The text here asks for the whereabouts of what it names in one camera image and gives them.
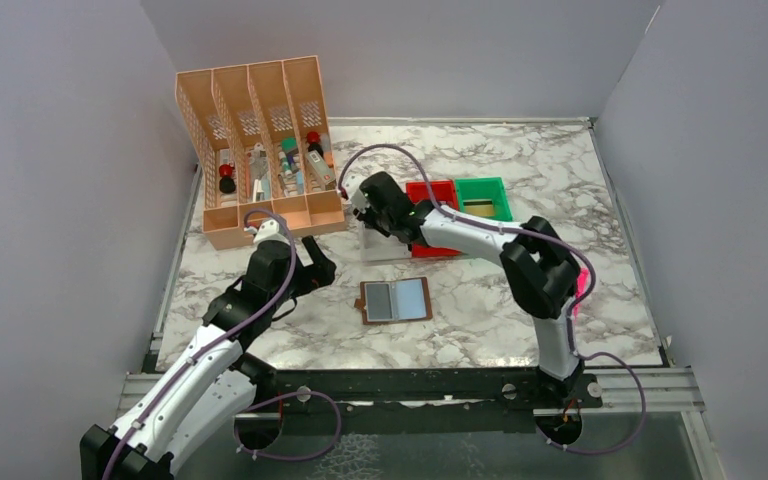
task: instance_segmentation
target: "cable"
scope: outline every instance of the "cable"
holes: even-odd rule
[[[584,292],[582,292],[582,294],[578,298],[574,299],[570,303],[565,314],[566,324],[567,324],[567,343],[569,344],[570,351],[573,353],[573,355],[575,355],[576,357],[584,361],[592,360],[597,357],[609,357],[614,361],[616,361],[617,363],[619,363],[623,368],[628,370],[628,372],[631,374],[631,377],[634,379],[634,383],[637,384],[637,390],[640,393],[640,404],[641,404],[640,421],[637,423],[637,427],[634,429],[631,435],[629,435],[625,440],[614,445],[613,447],[609,447],[603,450],[584,450],[584,449],[571,448],[566,445],[560,445],[558,443],[555,443],[552,440],[549,440],[548,438],[547,438],[547,443],[554,447],[560,448],[565,452],[575,453],[579,455],[603,455],[606,453],[616,452],[617,450],[620,450],[630,445],[640,435],[640,432],[643,430],[643,425],[646,423],[646,393],[643,391],[643,384],[640,382],[640,378],[637,376],[637,374],[634,373],[634,370],[632,370],[632,368],[627,363],[622,361],[616,355],[609,352],[596,352],[593,355],[582,356],[578,352],[578,348],[576,347],[576,344],[575,344],[575,333],[573,331],[574,326],[572,323],[572,312],[575,309],[576,305],[583,302],[584,299],[587,298],[590,295],[590,293],[593,292],[593,289],[596,287],[596,268],[593,266],[593,264],[590,262],[587,256],[584,255],[584,252],[564,242],[563,240],[560,240],[555,237],[543,235],[541,233],[532,232],[530,230],[525,230],[524,228],[518,228],[518,227],[502,227],[500,229],[497,225],[484,223],[471,218],[465,218],[460,215],[455,215],[451,212],[447,212],[446,210],[443,210],[443,208],[440,206],[440,202],[437,201],[437,197],[434,196],[434,191],[431,189],[431,181],[428,179],[428,175],[425,173],[425,169],[422,168],[422,165],[419,164],[419,161],[416,159],[416,157],[413,156],[412,153],[405,150],[404,148],[398,145],[390,144],[390,143],[378,143],[375,145],[364,147],[358,150],[354,155],[352,155],[349,158],[349,160],[346,162],[346,165],[343,167],[343,170],[340,172],[339,178],[337,179],[337,185],[338,185],[337,188],[339,188],[343,198],[348,199],[349,197],[348,193],[346,192],[346,189],[343,187],[343,178],[346,176],[346,172],[348,172],[349,166],[351,166],[351,164],[354,163],[355,160],[357,160],[358,157],[360,157],[364,153],[370,150],[376,150],[379,148],[396,150],[397,152],[400,152],[406,157],[408,157],[408,159],[410,159],[410,161],[413,162],[413,164],[416,166],[417,170],[419,171],[419,175],[422,177],[422,181],[425,182],[425,188],[428,190],[428,198],[429,200],[431,200],[431,204],[434,205],[435,210],[437,210],[444,216],[452,219],[453,221],[465,223],[467,225],[478,227],[484,230],[488,230],[492,232],[501,231],[504,233],[513,233],[517,235],[526,235],[532,238],[536,238],[538,240],[543,240],[549,243],[553,243],[555,245],[559,245],[565,248],[566,250],[568,250],[570,253],[572,253],[579,259],[581,259],[581,261],[587,266],[587,268],[590,270],[590,282],[587,284],[587,288],[584,289]]]
[[[314,397],[319,397],[327,401],[331,404],[331,407],[334,409],[334,413],[337,415],[337,428],[334,431],[334,436],[331,437],[331,441],[328,442],[328,445],[325,446],[325,448],[318,450],[313,453],[309,453],[307,455],[301,455],[297,457],[292,456],[286,456],[286,455],[277,455],[274,453],[263,453],[260,450],[249,450],[246,448],[245,445],[243,445],[243,441],[240,440],[240,437],[237,436],[236,430],[234,431],[234,438],[237,439],[237,443],[240,444],[239,448],[237,448],[237,453],[239,452],[246,452],[252,455],[252,458],[257,459],[257,457],[264,457],[264,458],[271,458],[272,460],[281,460],[284,462],[306,462],[308,460],[313,460],[316,457],[321,457],[322,455],[325,455],[328,453],[332,448],[334,448],[335,445],[337,445],[337,441],[340,439],[340,431],[343,429],[343,417],[340,415],[340,407],[337,406],[337,402],[334,401],[333,398],[329,397],[328,395],[325,395],[322,392],[290,392],[285,393],[283,395],[278,395],[275,398],[270,398],[269,400],[265,400],[263,402],[258,403],[257,405],[252,405],[251,407],[247,408],[247,412],[251,412],[252,410],[257,410],[261,407],[265,407],[271,403],[280,402],[282,400],[285,400],[287,398],[293,398],[293,397],[299,397],[302,395],[311,395]]]
[[[166,397],[166,394],[169,393],[172,387],[175,386],[178,380],[181,379],[184,373],[186,373],[191,366],[195,365],[198,362],[198,360],[202,356],[204,356],[207,352],[209,352],[211,349],[213,349],[213,347],[215,347],[216,345],[219,345],[220,343],[224,342],[225,340],[228,340],[231,337],[234,337],[242,329],[246,328],[252,322],[260,318],[264,313],[266,313],[270,308],[272,308],[276,302],[278,302],[278,299],[281,298],[282,295],[284,295],[284,292],[286,292],[287,288],[290,286],[290,281],[293,278],[293,272],[296,271],[296,244],[293,239],[293,235],[290,233],[290,229],[287,228],[287,224],[284,222],[283,218],[281,218],[279,215],[276,215],[275,213],[272,213],[268,210],[264,210],[261,208],[255,208],[250,210],[248,213],[246,213],[246,216],[243,218],[243,225],[248,226],[249,217],[251,217],[255,213],[264,214],[267,217],[278,222],[278,225],[281,227],[281,230],[284,232],[284,236],[287,238],[287,243],[289,243],[290,245],[290,268],[287,271],[287,276],[284,278],[284,283],[281,284],[281,286],[278,288],[278,291],[275,292],[275,295],[272,298],[270,298],[269,301],[266,302],[260,308],[260,310],[254,312],[252,316],[247,318],[245,321],[243,321],[236,327],[225,332],[224,335],[221,335],[215,338],[213,341],[209,342],[207,345],[205,345],[204,347],[196,351],[196,353],[194,353],[191,357],[192,362],[184,363],[183,365],[181,365],[181,367],[178,370],[176,370],[175,373],[173,373],[172,376],[169,377],[169,380],[160,388],[160,390],[157,392],[157,395],[155,395],[155,397],[151,399],[148,405],[146,405],[145,410],[143,410],[142,413],[140,413],[140,415],[137,416],[136,420],[134,421],[135,424],[144,425],[146,423],[146,419],[148,419],[148,417],[151,416],[152,412],[154,412],[154,409],[157,408],[160,402]],[[122,438],[119,440],[119,442],[116,444],[116,447],[113,449],[113,453],[110,455],[110,459],[107,461],[107,465],[104,467],[104,473],[101,476],[101,480],[110,480],[110,477],[113,474],[113,467],[116,464],[116,460],[119,458],[119,455],[122,454],[122,450],[125,449],[125,445],[128,443],[128,440],[130,440],[135,433],[137,433],[137,429],[134,428],[133,426],[129,427],[128,430],[125,432],[125,434],[122,436]]]

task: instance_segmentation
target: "gray wall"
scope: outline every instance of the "gray wall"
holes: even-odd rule
[[[140,366],[195,161],[174,73],[135,0],[0,2],[0,478],[78,478]]]
[[[336,116],[596,116],[660,0],[142,0],[179,70],[320,55]]]
[[[596,131],[727,473],[768,478],[768,2],[668,0]]]

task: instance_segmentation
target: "pink object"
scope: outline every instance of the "pink object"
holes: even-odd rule
[[[584,289],[587,288],[587,282],[590,279],[590,270],[581,267],[581,273],[578,274],[578,284],[575,289],[575,298],[578,298],[581,296],[582,292],[584,292]],[[578,304],[575,306],[574,309],[572,309],[572,319],[575,320],[575,318],[578,316],[578,307],[580,307],[581,304]]]

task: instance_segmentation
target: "green box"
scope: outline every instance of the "green box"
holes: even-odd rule
[[[488,178],[461,178],[455,180],[455,191],[458,195],[458,208],[464,210],[466,200],[491,200],[496,214],[493,220],[502,222],[513,221],[511,207],[508,205],[508,197],[505,195],[505,184],[499,177]]]

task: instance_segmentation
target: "marble tabletop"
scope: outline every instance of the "marble tabletop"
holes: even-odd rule
[[[598,284],[577,317],[580,350],[608,351],[635,365],[661,363],[585,126],[339,126],[331,128],[331,137],[338,167],[366,145],[396,143],[419,159],[432,180],[502,177],[514,220],[547,218],[596,267]],[[384,169],[399,182],[419,179],[407,159],[388,150],[368,153],[351,172]],[[252,252],[252,247],[214,250],[201,233],[202,202],[199,195],[164,326],[160,371],[183,351],[210,300],[245,271]],[[358,224],[348,211],[346,217],[346,231],[317,237],[337,264],[334,284],[300,299],[295,312],[254,342],[252,354],[277,368],[537,365],[532,319],[513,302],[499,267],[474,258],[367,265],[360,258]],[[361,323],[353,306],[360,282],[421,276],[428,277],[432,320]]]

